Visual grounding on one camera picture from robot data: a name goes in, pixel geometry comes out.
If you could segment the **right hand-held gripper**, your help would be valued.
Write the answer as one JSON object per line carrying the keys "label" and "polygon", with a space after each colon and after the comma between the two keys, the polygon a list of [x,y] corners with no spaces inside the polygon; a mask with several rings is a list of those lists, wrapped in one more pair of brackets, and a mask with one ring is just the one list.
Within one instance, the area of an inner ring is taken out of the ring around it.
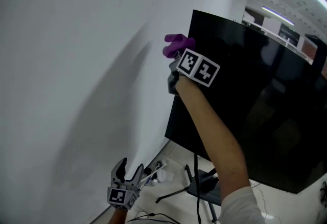
{"label": "right hand-held gripper", "polygon": [[220,66],[205,56],[186,49],[182,55],[176,55],[175,60],[169,65],[171,73],[168,77],[168,92],[178,95],[175,88],[181,76],[186,76],[198,84],[210,87]]}

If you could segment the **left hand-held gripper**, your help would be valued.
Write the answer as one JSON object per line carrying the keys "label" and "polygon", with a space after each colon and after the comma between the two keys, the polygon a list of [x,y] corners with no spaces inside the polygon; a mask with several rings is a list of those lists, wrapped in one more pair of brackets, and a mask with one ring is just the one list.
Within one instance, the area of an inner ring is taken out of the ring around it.
{"label": "left hand-held gripper", "polygon": [[130,210],[139,197],[141,183],[144,173],[144,165],[140,164],[133,177],[125,182],[127,158],[121,159],[111,171],[111,186],[107,191],[107,202],[117,208]]}

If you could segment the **purple cloth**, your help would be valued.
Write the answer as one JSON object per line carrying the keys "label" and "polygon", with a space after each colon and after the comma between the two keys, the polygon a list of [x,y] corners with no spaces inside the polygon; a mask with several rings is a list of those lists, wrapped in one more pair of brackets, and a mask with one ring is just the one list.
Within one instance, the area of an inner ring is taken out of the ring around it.
{"label": "purple cloth", "polygon": [[176,54],[183,54],[186,49],[196,51],[196,41],[194,38],[187,38],[183,34],[167,34],[165,42],[170,43],[165,46],[162,53],[167,58],[175,58]]}

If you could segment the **large black screen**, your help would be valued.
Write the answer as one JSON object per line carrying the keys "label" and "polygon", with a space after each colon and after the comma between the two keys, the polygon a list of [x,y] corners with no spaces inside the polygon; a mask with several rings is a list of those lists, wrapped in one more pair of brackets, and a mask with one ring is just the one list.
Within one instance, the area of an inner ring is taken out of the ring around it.
{"label": "large black screen", "polygon": [[238,140],[249,177],[300,193],[327,173],[327,79],[321,43],[308,63],[268,36],[234,21],[193,11],[189,37],[217,63],[200,89]]}

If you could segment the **person's left forearm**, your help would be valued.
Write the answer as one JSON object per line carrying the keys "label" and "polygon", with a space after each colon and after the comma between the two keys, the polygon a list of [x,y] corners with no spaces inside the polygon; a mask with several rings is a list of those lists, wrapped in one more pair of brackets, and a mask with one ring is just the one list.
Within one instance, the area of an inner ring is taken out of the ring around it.
{"label": "person's left forearm", "polygon": [[127,214],[128,210],[116,208],[108,224],[125,224]]}

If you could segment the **person's right forearm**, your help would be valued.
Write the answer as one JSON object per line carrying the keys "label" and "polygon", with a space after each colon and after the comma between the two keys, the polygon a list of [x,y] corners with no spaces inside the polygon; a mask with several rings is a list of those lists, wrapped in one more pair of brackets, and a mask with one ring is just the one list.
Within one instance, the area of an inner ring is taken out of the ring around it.
{"label": "person's right forearm", "polygon": [[250,186],[242,149],[227,126],[211,107],[199,87],[181,76],[176,90],[200,135],[204,148],[220,180],[224,199],[236,190]]}

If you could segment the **white crumpled cloth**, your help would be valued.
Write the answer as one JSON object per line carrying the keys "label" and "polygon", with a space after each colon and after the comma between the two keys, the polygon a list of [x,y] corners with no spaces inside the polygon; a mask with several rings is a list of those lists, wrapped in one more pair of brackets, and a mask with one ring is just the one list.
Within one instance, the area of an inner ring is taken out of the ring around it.
{"label": "white crumpled cloth", "polygon": [[173,180],[174,174],[165,171],[164,169],[159,169],[157,171],[157,180],[159,183],[171,182]]}

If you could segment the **black screen stand base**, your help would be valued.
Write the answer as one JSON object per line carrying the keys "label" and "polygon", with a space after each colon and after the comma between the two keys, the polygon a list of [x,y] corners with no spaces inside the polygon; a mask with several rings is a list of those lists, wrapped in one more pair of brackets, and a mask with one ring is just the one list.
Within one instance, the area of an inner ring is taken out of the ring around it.
{"label": "black screen stand base", "polygon": [[208,206],[212,215],[212,223],[216,224],[218,222],[218,218],[214,209],[214,205],[221,206],[222,201],[219,178],[214,176],[216,170],[212,169],[210,172],[205,172],[201,169],[197,169],[197,167],[195,168],[195,176],[192,176],[189,165],[185,165],[184,170],[187,172],[190,181],[190,184],[187,187],[161,196],[155,201],[155,203],[158,204],[165,198],[186,192],[191,196],[208,202]]}

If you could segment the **person's white shirt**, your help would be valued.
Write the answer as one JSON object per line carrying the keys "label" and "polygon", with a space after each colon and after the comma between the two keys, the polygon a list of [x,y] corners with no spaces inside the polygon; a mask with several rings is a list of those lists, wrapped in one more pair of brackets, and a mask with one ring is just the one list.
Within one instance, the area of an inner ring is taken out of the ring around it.
{"label": "person's white shirt", "polygon": [[266,224],[250,186],[223,199],[218,221],[220,224]]}

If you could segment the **black office chair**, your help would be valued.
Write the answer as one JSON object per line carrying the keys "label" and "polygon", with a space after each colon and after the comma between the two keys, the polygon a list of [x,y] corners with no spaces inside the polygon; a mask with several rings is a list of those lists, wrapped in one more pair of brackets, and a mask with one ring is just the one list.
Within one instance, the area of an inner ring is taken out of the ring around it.
{"label": "black office chair", "polygon": [[327,208],[327,182],[323,182],[320,188],[320,202]]}

